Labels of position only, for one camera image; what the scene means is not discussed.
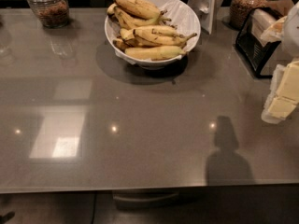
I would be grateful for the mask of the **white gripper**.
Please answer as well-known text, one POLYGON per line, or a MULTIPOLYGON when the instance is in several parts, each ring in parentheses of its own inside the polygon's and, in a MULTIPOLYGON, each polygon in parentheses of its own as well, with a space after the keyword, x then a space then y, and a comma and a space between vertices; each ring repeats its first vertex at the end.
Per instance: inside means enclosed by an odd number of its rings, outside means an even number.
POLYGON ((299 105, 299 62, 278 64, 271 80, 270 93, 263 106, 261 119, 279 124, 299 105))

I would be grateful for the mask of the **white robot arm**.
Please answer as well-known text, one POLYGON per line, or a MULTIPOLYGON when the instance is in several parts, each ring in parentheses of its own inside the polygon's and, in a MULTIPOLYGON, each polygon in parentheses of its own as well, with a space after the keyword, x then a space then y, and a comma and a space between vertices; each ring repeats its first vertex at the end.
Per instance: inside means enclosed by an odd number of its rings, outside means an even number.
POLYGON ((299 105, 299 2, 287 16, 264 30, 261 39, 280 41, 282 49, 292 56, 292 61, 286 66, 277 65, 261 114, 263 121, 278 124, 299 105))

